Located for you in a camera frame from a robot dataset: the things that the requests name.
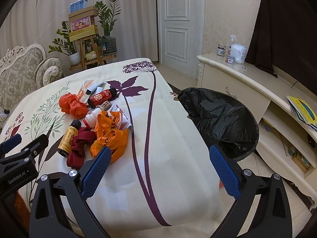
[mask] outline red plastic bag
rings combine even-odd
[[[75,119],[81,119],[88,113],[88,108],[86,104],[79,101],[77,95],[67,93],[58,101],[61,111],[72,115]]]

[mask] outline metal screw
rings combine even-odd
[[[243,171],[243,173],[244,173],[246,176],[251,176],[252,171],[249,170],[249,169],[245,169],[245,170]]]
[[[280,178],[281,178],[279,174],[274,174],[273,176],[274,176],[274,178],[277,179],[277,180],[280,180]]]
[[[71,171],[69,172],[69,176],[71,176],[71,177],[75,176],[76,174],[77,174],[77,171],[76,171],[76,170],[71,170]]]
[[[41,181],[46,181],[47,180],[47,175],[41,176]]]

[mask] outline wall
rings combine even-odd
[[[250,45],[261,0],[206,0],[203,54],[215,53],[218,43]]]

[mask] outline drawer handle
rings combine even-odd
[[[229,96],[232,96],[232,97],[234,97],[235,99],[238,99],[238,97],[237,97],[236,95],[230,93],[228,87],[226,87],[226,92],[227,92],[227,94],[228,94]]]

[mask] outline white jug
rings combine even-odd
[[[235,57],[236,63],[244,63],[245,57],[247,55],[247,49],[240,44],[234,44],[231,46],[231,56]]]

